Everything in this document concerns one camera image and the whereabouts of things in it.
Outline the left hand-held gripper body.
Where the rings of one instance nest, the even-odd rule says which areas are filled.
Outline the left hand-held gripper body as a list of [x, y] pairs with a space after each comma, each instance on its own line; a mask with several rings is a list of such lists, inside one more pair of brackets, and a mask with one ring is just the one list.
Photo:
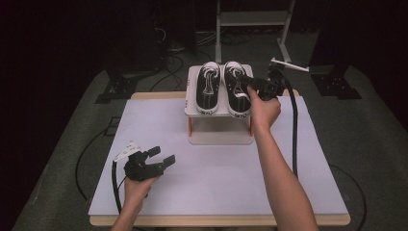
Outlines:
[[148, 165], [146, 160], [151, 158], [148, 156], [148, 150], [142, 151], [133, 141], [130, 141], [126, 147], [116, 155], [114, 163], [116, 164], [124, 158], [128, 159], [124, 167], [125, 175], [134, 181], [141, 182], [161, 176], [166, 169], [164, 162]]

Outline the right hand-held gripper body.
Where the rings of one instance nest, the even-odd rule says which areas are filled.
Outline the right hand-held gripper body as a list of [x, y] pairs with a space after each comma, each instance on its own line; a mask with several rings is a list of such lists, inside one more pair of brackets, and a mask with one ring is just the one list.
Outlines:
[[262, 100], [270, 100], [278, 96], [294, 97], [294, 91], [289, 79], [284, 73], [285, 68], [308, 72], [309, 67], [302, 67], [272, 58], [265, 78], [254, 79], [254, 89]]

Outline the black canvas sneaker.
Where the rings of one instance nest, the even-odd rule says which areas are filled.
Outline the black canvas sneaker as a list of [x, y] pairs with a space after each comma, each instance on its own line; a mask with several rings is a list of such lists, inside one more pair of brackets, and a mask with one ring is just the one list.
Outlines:
[[224, 66], [223, 81], [227, 91], [228, 111], [233, 117], [247, 117], [251, 101], [247, 84], [242, 81], [246, 71], [238, 62], [228, 62]]
[[220, 85], [220, 66], [207, 62], [199, 69], [196, 79], [195, 105], [202, 115], [211, 115], [217, 110]]

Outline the white shoe rack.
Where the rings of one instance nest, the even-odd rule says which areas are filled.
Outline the white shoe rack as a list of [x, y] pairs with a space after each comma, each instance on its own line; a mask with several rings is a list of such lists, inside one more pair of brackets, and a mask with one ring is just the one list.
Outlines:
[[212, 115], [200, 114], [195, 106], [196, 79], [200, 65], [189, 69], [185, 114], [188, 117], [189, 141], [197, 145], [249, 145], [253, 142], [250, 116], [237, 118], [228, 111], [228, 94], [223, 83], [218, 92], [218, 107]]

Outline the person's left hand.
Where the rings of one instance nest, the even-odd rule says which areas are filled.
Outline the person's left hand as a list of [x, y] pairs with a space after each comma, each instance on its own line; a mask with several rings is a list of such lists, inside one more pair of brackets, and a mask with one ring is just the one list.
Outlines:
[[130, 178], [125, 179], [125, 199], [123, 208], [132, 211], [140, 211], [142, 202], [147, 197], [152, 185], [158, 180], [158, 177], [150, 178], [144, 181], [134, 181]]

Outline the person's right hand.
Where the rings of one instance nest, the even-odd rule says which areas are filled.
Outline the person's right hand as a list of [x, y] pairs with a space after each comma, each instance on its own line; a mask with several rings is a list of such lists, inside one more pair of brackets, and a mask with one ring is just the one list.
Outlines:
[[255, 129], [270, 129], [281, 113], [281, 104], [278, 99], [272, 98], [263, 101], [256, 90], [247, 88], [251, 99], [251, 116]]

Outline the black stand base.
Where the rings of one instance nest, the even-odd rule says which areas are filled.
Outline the black stand base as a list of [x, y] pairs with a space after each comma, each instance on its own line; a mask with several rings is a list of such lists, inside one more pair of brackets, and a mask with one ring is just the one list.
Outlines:
[[138, 80], [126, 78], [119, 73], [108, 73], [109, 82], [96, 100], [96, 104], [108, 104], [112, 100], [129, 99], [136, 90]]
[[353, 88], [345, 79], [347, 64], [335, 64], [332, 70], [324, 74], [312, 74], [321, 96], [336, 96], [340, 100], [361, 99], [357, 89]]

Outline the white metal stand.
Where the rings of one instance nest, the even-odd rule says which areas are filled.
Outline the white metal stand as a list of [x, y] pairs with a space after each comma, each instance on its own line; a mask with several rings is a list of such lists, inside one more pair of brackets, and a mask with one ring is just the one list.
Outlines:
[[282, 26], [283, 32], [277, 44], [285, 62], [290, 63], [291, 57], [286, 47], [286, 38], [289, 32], [295, 0], [290, 0], [285, 11], [260, 11], [260, 12], [223, 12], [220, 0], [217, 0], [216, 21], [216, 62], [221, 63], [221, 28], [242, 26]]

